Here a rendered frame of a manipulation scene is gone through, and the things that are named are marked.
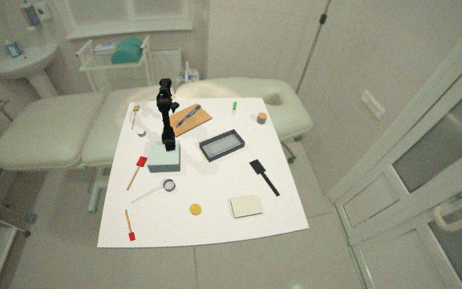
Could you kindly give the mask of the light brown wooden board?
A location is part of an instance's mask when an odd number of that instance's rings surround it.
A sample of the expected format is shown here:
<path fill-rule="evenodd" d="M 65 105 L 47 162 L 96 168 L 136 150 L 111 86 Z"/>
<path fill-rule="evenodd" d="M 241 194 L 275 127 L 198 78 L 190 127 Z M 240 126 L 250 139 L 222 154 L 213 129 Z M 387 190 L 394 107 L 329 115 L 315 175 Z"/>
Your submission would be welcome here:
<path fill-rule="evenodd" d="M 197 110 L 196 113 L 194 113 L 191 117 L 187 117 L 185 121 L 183 121 L 182 125 L 179 127 L 179 121 L 182 121 L 187 114 L 189 114 L 193 109 L 195 110 L 196 106 L 198 104 L 193 104 L 185 109 L 180 110 L 179 112 L 175 112 L 174 114 L 169 116 L 170 119 L 170 125 L 175 132 L 175 137 L 178 137 L 179 135 L 197 127 L 200 124 L 203 124 L 204 122 L 211 120 L 212 117 L 205 112 L 203 108 L 200 108 Z M 177 126 L 178 125 L 178 126 Z M 176 126 L 178 128 L 176 128 Z"/>

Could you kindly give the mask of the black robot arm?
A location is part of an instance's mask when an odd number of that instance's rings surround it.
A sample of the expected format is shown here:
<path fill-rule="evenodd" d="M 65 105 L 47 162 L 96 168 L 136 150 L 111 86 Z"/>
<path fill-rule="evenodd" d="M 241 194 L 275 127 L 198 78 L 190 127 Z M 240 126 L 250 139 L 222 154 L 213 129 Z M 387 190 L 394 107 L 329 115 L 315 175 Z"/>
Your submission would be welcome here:
<path fill-rule="evenodd" d="M 163 122 L 164 122 L 164 130 L 162 134 L 162 144 L 165 145 L 166 152 L 176 150 L 176 138 L 175 132 L 173 131 L 170 125 L 170 119 L 168 112 L 170 111 L 171 106 L 171 92 L 170 87 L 172 85 L 172 81 L 170 79 L 161 79 L 160 82 L 159 93 L 156 96 L 156 104 L 159 111 L 162 114 Z M 169 96 L 169 98 L 160 98 L 161 94 L 163 96 Z M 159 99 L 160 98 L 160 99 Z"/>

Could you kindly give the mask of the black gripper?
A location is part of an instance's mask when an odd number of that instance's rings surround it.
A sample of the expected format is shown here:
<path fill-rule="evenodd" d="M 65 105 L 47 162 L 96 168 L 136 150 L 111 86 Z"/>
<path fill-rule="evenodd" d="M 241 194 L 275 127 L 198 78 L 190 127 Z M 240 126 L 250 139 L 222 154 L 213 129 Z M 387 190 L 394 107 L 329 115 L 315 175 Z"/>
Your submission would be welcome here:
<path fill-rule="evenodd" d="M 169 98 L 169 99 L 170 99 L 169 96 L 163 96 L 163 95 L 161 95 L 160 98 L 162 98 L 162 97 L 164 97 L 164 98 Z M 160 98 L 159 98 L 159 99 L 160 99 Z M 170 109 L 172 109 L 172 112 L 173 112 L 173 113 L 176 111 L 176 109 L 177 109 L 178 107 L 180 107 L 180 106 L 179 106 L 179 103 L 177 103 L 176 101 L 173 103 L 173 102 L 171 101 Z"/>

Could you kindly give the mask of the beige flat rectangular block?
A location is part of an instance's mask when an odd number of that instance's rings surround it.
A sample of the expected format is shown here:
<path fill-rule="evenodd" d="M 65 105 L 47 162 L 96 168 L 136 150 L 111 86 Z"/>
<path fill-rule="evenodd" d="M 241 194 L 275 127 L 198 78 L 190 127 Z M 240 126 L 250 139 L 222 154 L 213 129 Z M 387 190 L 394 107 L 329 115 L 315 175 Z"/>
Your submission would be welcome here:
<path fill-rule="evenodd" d="M 231 199 L 234 219 L 262 214 L 258 195 Z"/>

